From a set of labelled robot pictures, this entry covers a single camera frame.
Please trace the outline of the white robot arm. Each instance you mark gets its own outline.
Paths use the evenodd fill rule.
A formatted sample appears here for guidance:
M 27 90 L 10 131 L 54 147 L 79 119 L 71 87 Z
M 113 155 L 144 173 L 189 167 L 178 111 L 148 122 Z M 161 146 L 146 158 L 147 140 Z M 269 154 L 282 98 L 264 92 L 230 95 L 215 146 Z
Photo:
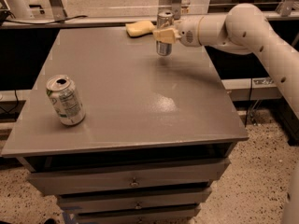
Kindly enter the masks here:
M 154 37 L 168 44 L 252 53 L 291 109 L 298 109 L 298 52 L 256 6 L 240 4 L 224 15 L 167 23 Z M 250 127 L 249 137 L 235 147 L 232 166 L 188 224 L 298 224 L 298 148 L 287 144 L 276 124 Z

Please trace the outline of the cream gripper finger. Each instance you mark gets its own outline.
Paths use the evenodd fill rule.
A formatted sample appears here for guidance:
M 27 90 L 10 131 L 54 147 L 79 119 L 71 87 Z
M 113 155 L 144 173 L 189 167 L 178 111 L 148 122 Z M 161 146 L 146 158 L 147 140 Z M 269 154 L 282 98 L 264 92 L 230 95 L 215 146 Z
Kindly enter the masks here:
M 181 39 L 181 35 L 178 33 L 178 30 L 173 27 L 156 29 L 152 33 L 156 41 L 165 44 L 175 44 Z

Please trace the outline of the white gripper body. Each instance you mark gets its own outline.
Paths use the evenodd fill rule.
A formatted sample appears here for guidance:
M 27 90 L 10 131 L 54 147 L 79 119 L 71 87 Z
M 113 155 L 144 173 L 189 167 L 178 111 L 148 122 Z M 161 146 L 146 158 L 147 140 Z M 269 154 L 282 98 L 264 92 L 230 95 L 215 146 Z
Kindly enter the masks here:
M 180 43 L 186 47 L 201 47 L 199 27 L 203 16 L 191 16 L 175 22 Z

